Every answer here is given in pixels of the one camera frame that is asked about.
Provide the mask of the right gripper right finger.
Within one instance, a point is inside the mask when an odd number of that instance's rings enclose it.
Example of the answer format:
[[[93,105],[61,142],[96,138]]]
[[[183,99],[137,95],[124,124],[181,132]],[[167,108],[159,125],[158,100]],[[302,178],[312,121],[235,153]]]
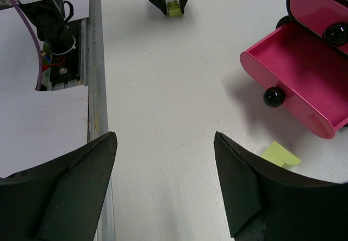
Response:
[[[235,240],[347,240],[347,184],[288,171],[223,133],[215,161]]]

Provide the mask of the yellow-green lego brick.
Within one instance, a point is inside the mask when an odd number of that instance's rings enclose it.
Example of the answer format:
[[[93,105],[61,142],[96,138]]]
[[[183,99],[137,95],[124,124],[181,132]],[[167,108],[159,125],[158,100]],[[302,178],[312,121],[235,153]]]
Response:
[[[279,167],[296,166],[301,160],[276,141],[263,152],[261,157]]]

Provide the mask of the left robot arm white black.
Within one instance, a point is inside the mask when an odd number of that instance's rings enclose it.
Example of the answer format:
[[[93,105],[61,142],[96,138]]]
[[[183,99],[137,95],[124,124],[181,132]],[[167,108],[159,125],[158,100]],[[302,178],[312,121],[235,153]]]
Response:
[[[67,23],[74,16],[71,2],[65,0],[18,0],[20,8],[36,27],[38,39],[54,55],[65,55],[76,48],[76,38],[69,32]],[[178,0],[180,13],[184,13],[188,0]],[[164,15],[169,13],[165,0],[149,0]]]

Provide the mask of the yellow-green lego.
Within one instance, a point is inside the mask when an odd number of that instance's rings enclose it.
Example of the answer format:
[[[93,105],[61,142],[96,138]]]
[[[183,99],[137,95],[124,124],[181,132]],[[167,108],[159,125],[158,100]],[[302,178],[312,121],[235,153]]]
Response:
[[[181,7],[178,0],[173,0],[167,2],[167,12],[170,17],[179,17],[181,16]]]

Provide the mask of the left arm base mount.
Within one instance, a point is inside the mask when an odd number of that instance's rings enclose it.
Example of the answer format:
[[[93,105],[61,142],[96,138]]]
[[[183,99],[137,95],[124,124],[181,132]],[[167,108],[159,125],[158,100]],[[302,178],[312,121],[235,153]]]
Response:
[[[86,84],[88,65],[87,19],[68,23],[69,31],[76,40],[75,48],[65,55],[54,55],[44,46],[43,59],[45,72],[43,86],[48,91],[67,89]]]

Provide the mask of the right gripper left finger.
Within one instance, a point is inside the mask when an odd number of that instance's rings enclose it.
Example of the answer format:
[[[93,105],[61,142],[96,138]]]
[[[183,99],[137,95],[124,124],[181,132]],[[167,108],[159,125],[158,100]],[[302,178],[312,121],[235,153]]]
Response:
[[[1,178],[1,240],[93,240],[117,150],[108,132]]]

